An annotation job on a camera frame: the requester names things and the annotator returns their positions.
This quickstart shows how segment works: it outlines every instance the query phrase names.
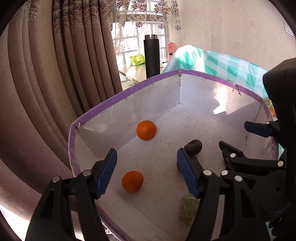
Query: wall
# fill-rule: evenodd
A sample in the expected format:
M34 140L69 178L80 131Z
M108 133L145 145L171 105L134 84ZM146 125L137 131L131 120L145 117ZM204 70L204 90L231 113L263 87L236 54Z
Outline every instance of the wall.
M295 37L268 0L178 0L178 46L193 45L271 69L296 57Z
M52 32L52 1L42 0L38 6L38 34L39 47L42 64L49 83L53 98L56 102L65 124L70 124L77 119L74 109L70 103L63 80L60 74L59 65L54 46Z

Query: sheer curtain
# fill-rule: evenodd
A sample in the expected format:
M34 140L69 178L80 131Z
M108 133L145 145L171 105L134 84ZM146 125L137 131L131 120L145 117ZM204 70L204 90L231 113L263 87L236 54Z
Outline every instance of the sheer curtain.
M110 27L118 65L129 57L144 55L144 36L157 34L160 58L167 58L166 45L177 42L181 29L177 0L117 0L111 9Z

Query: orange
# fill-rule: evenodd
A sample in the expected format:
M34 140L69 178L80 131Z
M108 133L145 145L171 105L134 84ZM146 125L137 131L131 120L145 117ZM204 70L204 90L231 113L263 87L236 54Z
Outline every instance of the orange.
M269 111L270 111L272 117L275 117L276 116L276 111L274 110L274 107L269 105L268 108L269 108Z
M144 181L143 175L138 171L127 172L122 178L122 186L129 193L140 191Z
M156 134L156 125L150 120L141 121L137 126L137 135L144 141L151 140Z

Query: white wall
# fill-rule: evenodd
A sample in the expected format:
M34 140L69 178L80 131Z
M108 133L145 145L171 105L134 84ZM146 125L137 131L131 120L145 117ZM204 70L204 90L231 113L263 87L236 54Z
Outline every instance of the white wall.
M271 69L296 57L295 37L268 0L178 0L178 46L232 55Z

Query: sunlight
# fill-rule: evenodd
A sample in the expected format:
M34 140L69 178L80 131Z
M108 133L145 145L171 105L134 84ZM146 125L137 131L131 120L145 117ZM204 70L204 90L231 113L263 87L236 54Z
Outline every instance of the sunlight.
M227 104L229 102L229 97L227 95L227 89L229 87L223 86L217 89L217 94L215 99L219 102L219 106L213 110L214 115L225 112L227 108Z
M25 240L29 221L25 220L18 215L10 212L8 209L0 205L0 210L5 217L7 223L10 225L12 230L16 233L16 235L22 240Z

